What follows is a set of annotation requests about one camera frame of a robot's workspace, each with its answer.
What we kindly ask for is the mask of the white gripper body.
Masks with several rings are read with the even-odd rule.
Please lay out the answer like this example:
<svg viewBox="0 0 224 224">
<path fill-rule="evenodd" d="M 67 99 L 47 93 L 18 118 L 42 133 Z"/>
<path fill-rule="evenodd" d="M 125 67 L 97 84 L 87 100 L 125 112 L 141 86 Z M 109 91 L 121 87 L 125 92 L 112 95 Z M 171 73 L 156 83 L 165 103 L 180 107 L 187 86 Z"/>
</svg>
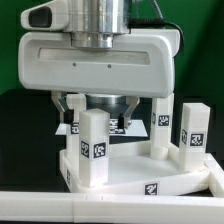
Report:
<svg viewBox="0 0 224 224">
<path fill-rule="evenodd" d="M 174 91 L 174 29 L 134 29 L 111 49 L 81 49 L 66 33 L 29 32 L 19 43 L 19 80 L 27 89 L 166 98 Z"/>
</svg>

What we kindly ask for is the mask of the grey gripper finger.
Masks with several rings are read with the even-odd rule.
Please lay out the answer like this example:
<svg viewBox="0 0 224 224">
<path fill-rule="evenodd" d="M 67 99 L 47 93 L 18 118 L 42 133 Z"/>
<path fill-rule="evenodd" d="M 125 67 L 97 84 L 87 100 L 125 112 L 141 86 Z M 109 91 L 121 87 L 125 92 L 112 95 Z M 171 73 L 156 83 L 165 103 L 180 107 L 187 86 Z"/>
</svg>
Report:
<svg viewBox="0 0 224 224">
<path fill-rule="evenodd" d="M 67 94 L 60 91 L 52 91 L 51 99 L 60 113 L 60 122 L 64 124 L 72 124 L 74 120 L 74 110 L 70 109 L 66 102 Z"/>
<path fill-rule="evenodd" d="M 131 119 L 131 115 L 139 103 L 140 103 L 139 97 L 135 97 L 135 96 L 127 96 L 126 97 L 126 104 L 128 105 L 128 108 L 124 114 L 120 114 L 118 116 L 118 128 L 119 129 L 125 129 L 128 127 L 128 122 Z"/>
</svg>

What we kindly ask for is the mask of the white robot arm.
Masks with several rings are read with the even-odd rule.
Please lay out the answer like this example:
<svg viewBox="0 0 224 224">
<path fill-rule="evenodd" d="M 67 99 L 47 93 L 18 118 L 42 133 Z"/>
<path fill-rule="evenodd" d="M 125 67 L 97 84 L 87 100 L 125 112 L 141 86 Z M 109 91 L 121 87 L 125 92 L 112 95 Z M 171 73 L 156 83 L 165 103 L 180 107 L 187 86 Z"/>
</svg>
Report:
<svg viewBox="0 0 224 224">
<path fill-rule="evenodd" d="M 51 91 L 62 122 L 74 118 L 69 92 L 125 96 L 124 119 L 140 97 L 173 93 L 182 30 L 162 16 L 133 18 L 131 6 L 132 0 L 51 0 L 22 12 L 28 32 L 19 43 L 19 80 Z"/>
</svg>

